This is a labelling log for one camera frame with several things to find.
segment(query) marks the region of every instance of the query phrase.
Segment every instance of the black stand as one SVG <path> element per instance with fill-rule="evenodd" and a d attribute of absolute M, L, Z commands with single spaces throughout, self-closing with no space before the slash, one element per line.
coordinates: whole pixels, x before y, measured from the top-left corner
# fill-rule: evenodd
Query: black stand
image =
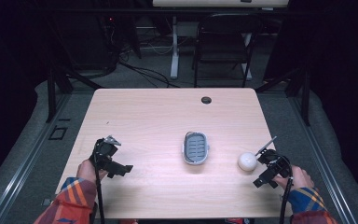
<path fill-rule="evenodd" d="M 49 123 L 56 114 L 56 95 L 55 95 L 55 84 L 59 87 L 63 94 L 69 94 L 73 91 L 74 87 L 69 82 L 68 76 L 76 78 L 80 82 L 88 85 L 94 90 L 102 88 L 102 86 L 90 81 L 86 77 L 82 77 L 80 74 L 72 69 L 67 68 L 63 65 L 54 66 L 48 74 L 48 119 Z"/>
<path fill-rule="evenodd" d="M 286 79 L 291 78 L 285 93 L 287 97 L 294 97 L 298 94 L 301 86 L 303 86 L 302 99 L 301 99 L 301 117 L 307 126 L 310 126 L 309 121 L 309 107 L 310 107 L 310 72 L 307 71 L 306 65 L 297 68 L 281 77 L 271 80 L 269 83 L 257 88 L 255 92 L 263 92 L 271 87 L 279 84 Z"/>
<path fill-rule="evenodd" d="M 317 63 L 317 60 L 320 55 L 322 55 L 323 50 L 328 44 L 328 38 L 326 38 L 325 33 L 327 26 L 322 21 L 319 21 L 321 24 L 318 27 L 310 41 L 310 46 L 307 50 L 307 55 L 303 63 L 300 63 L 300 66 L 291 72 L 286 73 L 281 77 L 276 77 L 269 83 L 257 88 L 256 92 L 263 92 L 269 88 L 277 85 L 278 83 L 285 81 L 287 78 L 291 78 L 289 85 L 287 86 L 285 93 L 287 97 L 297 96 L 299 90 L 302 87 L 302 96 L 301 96 L 301 117 L 306 123 L 310 126 L 309 121 L 309 107 L 310 107 L 310 73 L 311 68 Z"/>

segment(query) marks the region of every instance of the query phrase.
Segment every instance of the wooden table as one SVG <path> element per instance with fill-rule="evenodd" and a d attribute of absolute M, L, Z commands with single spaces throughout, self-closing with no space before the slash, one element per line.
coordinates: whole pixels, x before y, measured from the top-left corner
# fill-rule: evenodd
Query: wooden table
<path fill-rule="evenodd" d="M 204 104 L 204 96 L 212 102 Z M 207 136 L 202 165 L 183 159 L 187 132 Z M 241 153 L 256 153 L 271 139 L 252 89 L 97 90 L 57 192 L 109 134 L 122 144 L 113 160 L 133 169 L 102 181 L 106 218 L 279 216 L 283 190 L 253 184 L 267 167 L 244 172 L 237 164 Z"/>

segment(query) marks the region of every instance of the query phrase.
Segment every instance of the small black object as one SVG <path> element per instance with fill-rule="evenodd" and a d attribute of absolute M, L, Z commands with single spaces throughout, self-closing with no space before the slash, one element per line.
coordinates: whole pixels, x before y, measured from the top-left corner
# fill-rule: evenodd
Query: small black object
<path fill-rule="evenodd" d="M 262 149 L 260 157 L 257 159 L 260 163 L 267 165 L 267 170 L 263 172 L 254 184 L 257 188 L 269 183 L 273 188 L 278 186 L 272 179 L 277 175 L 286 178 L 290 175 L 290 161 L 279 154 L 273 149 Z"/>
<path fill-rule="evenodd" d="M 115 145 L 121 146 L 111 135 L 98 139 L 89 157 L 89 160 L 95 168 L 97 170 L 107 171 L 107 176 L 110 178 L 114 175 L 124 176 L 126 173 L 129 173 L 133 167 L 132 165 L 121 165 L 120 163 L 112 161 L 112 156 L 117 152 Z"/>
<path fill-rule="evenodd" d="M 208 104 L 210 104 L 212 102 L 212 99 L 209 96 L 204 96 L 204 97 L 201 98 L 201 101 L 202 101 L 203 104 L 208 105 Z"/>

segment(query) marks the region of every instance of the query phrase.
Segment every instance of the gray soap dish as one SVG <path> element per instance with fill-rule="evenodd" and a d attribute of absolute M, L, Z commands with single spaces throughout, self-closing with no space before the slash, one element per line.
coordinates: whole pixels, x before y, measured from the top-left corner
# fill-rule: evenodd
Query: gray soap dish
<path fill-rule="evenodd" d="M 187 133 L 183 146 L 183 158 L 192 165 L 200 165 L 208 156 L 208 142 L 203 133 Z"/>

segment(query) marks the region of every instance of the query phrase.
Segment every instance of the plaid shirt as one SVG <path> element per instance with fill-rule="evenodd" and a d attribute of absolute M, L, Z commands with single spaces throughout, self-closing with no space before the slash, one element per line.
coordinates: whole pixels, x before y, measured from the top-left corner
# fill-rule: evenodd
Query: plaid shirt
<path fill-rule="evenodd" d="M 90 214 L 97 195 L 96 185 L 76 177 L 67 178 L 54 202 L 34 224 L 90 223 Z"/>
<path fill-rule="evenodd" d="M 96 194 L 94 183 L 81 178 L 67 178 L 60 194 L 34 224 L 88 224 Z M 294 189 L 288 202 L 292 205 L 293 224 L 337 224 L 327 212 L 317 189 Z"/>
<path fill-rule="evenodd" d="M 288 202 L 292 205 L 293 224 L 336 224 L 328 213 L 324 200 L 316 188 L 300 188 L 290 192 Z"/>

